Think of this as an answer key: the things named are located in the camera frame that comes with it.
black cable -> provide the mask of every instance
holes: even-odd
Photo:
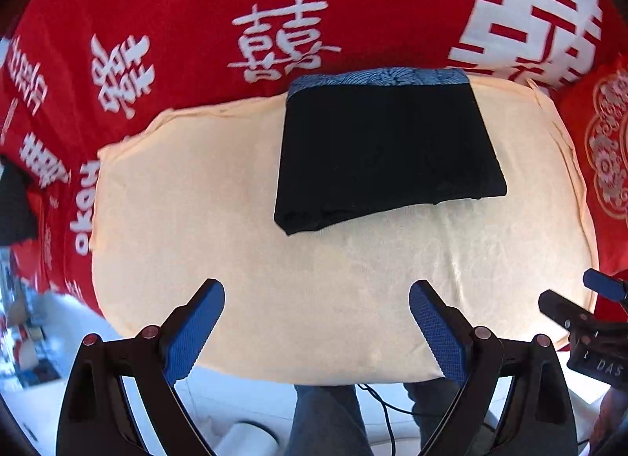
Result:
[[[386,428],[388,428],[388,435],[391,438],[391,447],[392,447],[391,456],[396,455],[397,447],[395,445],[393,427],[391,426],[390,418],[388,417],[388,408],[391,408],[392,410],[396,410],[401,413],[407,413],[408,415],[411,415],[412,417],[428,417],[428,418],[439,418],[439,419],[443,417],[442,415],[435,415],[435,414],[430,414],[430,413],[413,413],[407,410],[401,410],[401,408],[397,408],[391,405],[390,403],[385,402],[382,399],[382,397],[378,394],[378,392],[370,385],[359,383],[357,384],[357,386],[360,388],[360,390],[366,390],[376,401],[379,401],[379,403],[382,405],[382,408],[384,409],[384,418],[386,420]],[[486,428],[488,428],[491,433],[495,433],[495,428],[491,426],[490,424],[483,422],[482,426],[485,426]]]

beige cloth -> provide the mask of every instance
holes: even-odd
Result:
[[[288,237],[272,219],[285,96],[166,111],[101,150],[91,245],[106,318],[133,336],[216,278],[226,305],[199,363],[300,384],[442,376],[408,306],[418,279],[500,337],[561,340],[539,294],[595,302],[582,285],[597,251],[573,143],[538,90],[471,82],[503,198],[409,206]]]

